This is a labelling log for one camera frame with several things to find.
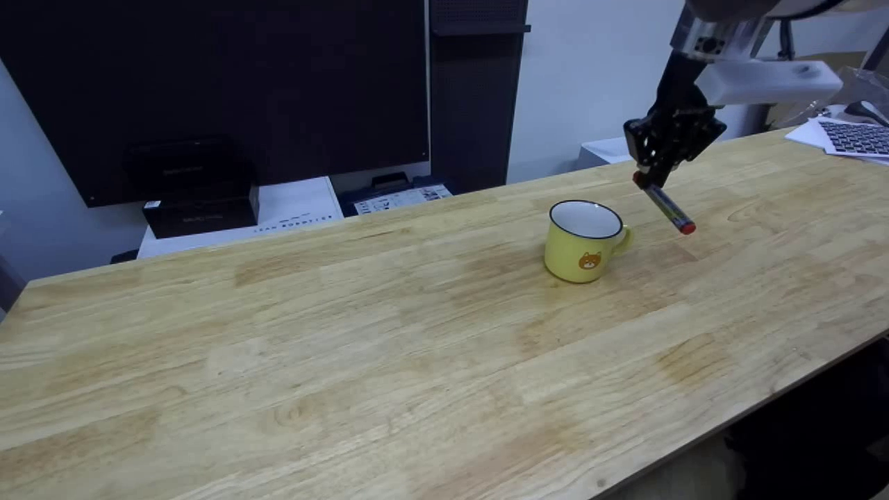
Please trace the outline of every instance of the mug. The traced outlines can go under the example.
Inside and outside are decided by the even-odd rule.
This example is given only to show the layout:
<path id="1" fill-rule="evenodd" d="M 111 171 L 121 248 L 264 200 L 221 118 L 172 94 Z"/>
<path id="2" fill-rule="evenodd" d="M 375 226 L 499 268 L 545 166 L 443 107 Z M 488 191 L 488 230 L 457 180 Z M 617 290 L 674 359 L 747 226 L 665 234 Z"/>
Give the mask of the mug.
<path id="1" fill-rule="evenodd" d="M 561 200 L 549 209 L 545 268 L 568 283 L 602 276 L 611 255 L 628 243 L 618 214 L 593 200 Z"/>

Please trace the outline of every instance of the wooden tabletop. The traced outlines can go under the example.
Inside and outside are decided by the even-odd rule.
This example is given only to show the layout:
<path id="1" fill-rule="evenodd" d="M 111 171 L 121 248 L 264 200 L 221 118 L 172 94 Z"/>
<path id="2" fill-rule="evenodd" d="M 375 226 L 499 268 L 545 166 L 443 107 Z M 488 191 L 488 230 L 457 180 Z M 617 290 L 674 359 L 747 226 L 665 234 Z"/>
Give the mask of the wooden tabletop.
<path id="1" fill-rule="evenodd" d="M 889 171 L 754 137 L 35 280 L 0 326 L 0 497 L 590 497 L 889 329 Z M 613 207 L 589 286 L 546 209 Z"/>

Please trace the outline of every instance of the computer monitor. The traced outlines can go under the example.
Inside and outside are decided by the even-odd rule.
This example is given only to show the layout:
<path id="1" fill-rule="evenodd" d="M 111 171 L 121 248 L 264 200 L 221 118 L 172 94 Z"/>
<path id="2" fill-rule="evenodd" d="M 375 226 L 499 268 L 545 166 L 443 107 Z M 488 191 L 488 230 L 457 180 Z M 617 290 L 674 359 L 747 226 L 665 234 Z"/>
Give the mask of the computer monitor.
<path id="1" fill-rule="evenodd" d="M 428 159 L 418 0 L 0 0 L 0 59 L 85 207 L 189 139 L 257 183 Z"/>

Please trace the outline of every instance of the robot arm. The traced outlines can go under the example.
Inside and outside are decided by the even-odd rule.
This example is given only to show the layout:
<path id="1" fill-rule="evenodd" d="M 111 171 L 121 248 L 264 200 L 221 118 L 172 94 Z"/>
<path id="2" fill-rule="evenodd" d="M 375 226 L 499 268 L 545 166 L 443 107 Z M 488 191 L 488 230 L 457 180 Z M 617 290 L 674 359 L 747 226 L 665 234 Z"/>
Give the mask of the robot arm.
<path id="1" fill-rule="evenodd" d="M 824 68 L 749 62 L 754 43 L 772 21 L 810 18 L 835 2 L 685 0 L 657 98 L 646 118 L 625 123 L 628 150 L 638 164 L 638 190 L 660 190 L 679 162 L 695 162 L 725 130 L 713 118 L 717 107 L 778 104 L 785 94 L 810 98 L 815 93 L 835 93 L 838 77 Z M 725 83 L 742 87 L 738 82 L 747 82 L 747 89 L 725 93 Z"/>

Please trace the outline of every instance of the white wall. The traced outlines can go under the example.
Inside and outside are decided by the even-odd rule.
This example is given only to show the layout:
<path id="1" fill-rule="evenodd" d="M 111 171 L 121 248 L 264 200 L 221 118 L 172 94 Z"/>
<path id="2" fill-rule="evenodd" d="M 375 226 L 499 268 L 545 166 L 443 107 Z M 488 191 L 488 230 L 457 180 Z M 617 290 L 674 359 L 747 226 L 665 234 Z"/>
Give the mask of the white wall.
<path id="1" fill-rule="evenodd" d="M 0 276 L 22 286 L 29 277 L 107 265 L 113 252 L 136 248 L 142 230 L 132 207 L 83 207 L 0 64 Z"/>
<path id="2" fill-rule="evenodd" d="M 670 55 L 679 0 L 529 0 L 507 180 L 564 173 L 579 141 L 643 118 Z M 796 22 L 796 52 L 868 51 L 889 5 Z"/>

